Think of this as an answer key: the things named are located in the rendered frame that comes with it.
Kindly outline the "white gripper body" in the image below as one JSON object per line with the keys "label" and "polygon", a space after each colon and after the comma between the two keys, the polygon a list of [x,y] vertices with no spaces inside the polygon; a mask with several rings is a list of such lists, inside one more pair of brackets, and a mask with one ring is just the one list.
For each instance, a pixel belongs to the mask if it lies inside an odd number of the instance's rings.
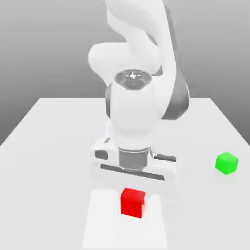
{"label": "white gripper body", "polygon": [[168,161],[148,159],[148,165],[138,172],[129,172],[104,161],[90,166],[93,180],[113,188],[130,188],[164,196],[178,195],[178,165]]}

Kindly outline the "small red cube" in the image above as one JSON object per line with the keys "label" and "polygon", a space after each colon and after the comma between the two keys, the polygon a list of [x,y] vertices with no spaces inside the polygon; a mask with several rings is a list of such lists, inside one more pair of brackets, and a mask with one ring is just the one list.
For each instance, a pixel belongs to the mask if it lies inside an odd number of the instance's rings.
{"label": "small red cube", "polygon": [[120,197],[121,214],[142,218],[145,206],[144,191],[125,188]]}

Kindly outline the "small green cube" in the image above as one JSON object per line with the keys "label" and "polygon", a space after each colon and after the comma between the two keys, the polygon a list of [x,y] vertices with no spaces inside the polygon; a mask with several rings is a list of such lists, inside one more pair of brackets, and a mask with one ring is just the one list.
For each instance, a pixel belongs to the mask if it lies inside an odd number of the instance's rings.
{"label": "small green cube", "polygon": [[225,175],[231,174],[237,170],[239,158],[224,152],[216,157],[215,168]]}

